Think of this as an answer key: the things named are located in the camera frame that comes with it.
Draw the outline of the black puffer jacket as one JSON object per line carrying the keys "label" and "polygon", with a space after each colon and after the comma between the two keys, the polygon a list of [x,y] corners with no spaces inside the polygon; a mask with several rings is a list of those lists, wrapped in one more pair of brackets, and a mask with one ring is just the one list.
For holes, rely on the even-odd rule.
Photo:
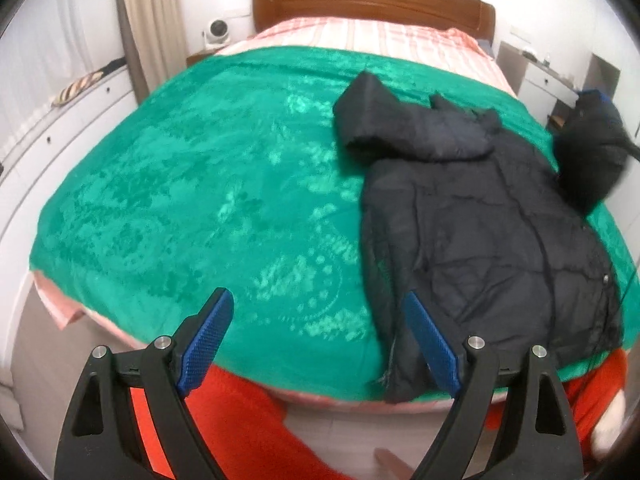
{"label": "black puffer jacket", "polygon": [[620,348],[620,272],[520,102],[453,74],[403,89],[363,72],[333,114],[364,166],[361,269],[386,402],[456,393],[471,336],[506,370],[535,344],[558,367]]}

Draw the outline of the red orange sweater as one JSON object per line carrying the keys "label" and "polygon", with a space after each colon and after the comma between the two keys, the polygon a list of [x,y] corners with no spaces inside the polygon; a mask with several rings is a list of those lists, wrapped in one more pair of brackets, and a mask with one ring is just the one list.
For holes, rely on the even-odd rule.
{"label": "red orange sweater", "polygon": [[[565,383],[582,460],[593,470],[623,429],[628,353]],[[416,468],[449,410],[372,404],[326,411],[287,404],[266,389],[212,366],[186,398],[198,431],[230,479],[391,479],[374,452],[386,448]]]}

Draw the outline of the white drawer cabinet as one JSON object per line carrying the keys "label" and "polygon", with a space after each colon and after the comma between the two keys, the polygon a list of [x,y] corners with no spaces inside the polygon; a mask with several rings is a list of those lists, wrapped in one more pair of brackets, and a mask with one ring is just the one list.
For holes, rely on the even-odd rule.
{"label": "white drawer cabinet", "polygon": [[61,108],[50,108],[2,162],[1,233],[36,182],[66,148],[116,106],[136,107],[129,70],[122,66]]}

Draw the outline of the green floral bedspread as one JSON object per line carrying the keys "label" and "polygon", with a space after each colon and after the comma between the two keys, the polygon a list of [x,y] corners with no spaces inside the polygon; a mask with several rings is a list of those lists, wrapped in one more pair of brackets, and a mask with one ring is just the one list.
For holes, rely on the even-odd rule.
{"label": "green floral bedspread", "polygon": [[[226,288],[235,306],[218,366],[277,390],[386,402],[361,269],[364,166],[333,114],[363,72],[403,89],[463,77],[314,47],[213,56],[155,90],[68,174],[40,212],[30,268],[142,342]],[[629,348],[637,266],[605,206],[586,219],[620,272]]]}

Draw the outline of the black coat on chair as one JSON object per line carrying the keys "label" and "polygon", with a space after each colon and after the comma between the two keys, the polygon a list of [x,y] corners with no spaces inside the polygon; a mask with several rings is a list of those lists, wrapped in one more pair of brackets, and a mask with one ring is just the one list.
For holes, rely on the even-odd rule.
{"label": "black coat on chair", "polygon": [[616,187],[627,162],[639,158],[639,148],[624,124],[584,124],[576,104],[554,136],[552,152],[558,164],[558,191],[564,202],[583,217],[589,216]]}

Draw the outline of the blue garment on chair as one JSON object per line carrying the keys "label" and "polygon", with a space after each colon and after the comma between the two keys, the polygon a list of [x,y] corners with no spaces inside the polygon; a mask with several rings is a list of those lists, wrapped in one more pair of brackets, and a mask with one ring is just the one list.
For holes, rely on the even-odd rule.
{"label": "blue garment on chair", "polygon": [[581,122],[607,122],[616,126],[623,125],[622,116],[612,100],[598,89],[579,93],[576,103]]}

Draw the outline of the striped cushion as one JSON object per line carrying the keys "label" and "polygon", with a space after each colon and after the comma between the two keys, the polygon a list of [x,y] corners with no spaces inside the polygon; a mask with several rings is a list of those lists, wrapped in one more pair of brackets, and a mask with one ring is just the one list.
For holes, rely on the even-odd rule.
{"label": "striped cushion", "polygon": [[101,81],[104,76],[103,70],[96,70],[86,76],[82,76],[79,79],[76,79],[74,82],[69,84],[63,90],[58,92],[58,94],[54,97],[51,102],[52,107],[62,107],[72,102],[81,93],[84,93],[86,90],[93,87],[95,84]]}

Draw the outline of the white desk with drawer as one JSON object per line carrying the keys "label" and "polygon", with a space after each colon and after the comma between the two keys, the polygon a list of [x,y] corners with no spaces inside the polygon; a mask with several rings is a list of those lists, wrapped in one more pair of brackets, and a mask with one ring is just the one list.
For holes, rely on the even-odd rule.
{"label": "white desk with drawer", "polygon": [[526,58],[522,50],[503,42],[496,62],[529,114],[544,127],[552,116],[562,122],[574,108],[577,92],[553,70]]}

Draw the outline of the wooden nightstand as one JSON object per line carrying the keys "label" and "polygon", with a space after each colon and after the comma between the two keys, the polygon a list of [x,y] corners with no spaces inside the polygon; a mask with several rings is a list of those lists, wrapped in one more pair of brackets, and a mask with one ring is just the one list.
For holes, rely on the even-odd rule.
{"label": "wooden nightstand", "polygon": [[206,60],[206,58],[210,58],[211,56],[216,55],[219,52],[220,50],[204,49],[194,54],[191,54],[186,58],[186,67],[192,67],[193,65],[198,64],[199,62],[202,62]]}

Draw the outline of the white sheer curtain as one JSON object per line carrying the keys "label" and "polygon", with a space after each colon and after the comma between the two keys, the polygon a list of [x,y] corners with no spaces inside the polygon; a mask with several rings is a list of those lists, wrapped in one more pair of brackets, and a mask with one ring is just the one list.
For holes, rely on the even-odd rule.
{"label": "white sheer curtain", "polygon": [[1,154],[58,92],[123,55],[116,0],[24,0],[1,36]]}

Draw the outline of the beige curtain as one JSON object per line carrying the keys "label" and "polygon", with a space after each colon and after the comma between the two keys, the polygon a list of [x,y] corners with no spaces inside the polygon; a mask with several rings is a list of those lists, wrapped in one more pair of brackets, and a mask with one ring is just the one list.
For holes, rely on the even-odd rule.
{"label": "beige curtain", "polygon": [[186,69],[180,0],[116,0],[118,24],[134,96],[143,102]]}

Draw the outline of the wooden headboard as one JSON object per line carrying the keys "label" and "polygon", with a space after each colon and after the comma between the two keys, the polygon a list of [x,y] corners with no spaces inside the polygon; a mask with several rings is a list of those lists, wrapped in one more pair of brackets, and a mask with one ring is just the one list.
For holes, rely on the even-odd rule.
{"label": "wooden headboard", "polygon": [[493,42],[496,10],[482,0],[252,0],[256,32],[292,18],[354,18],[446,30]]}

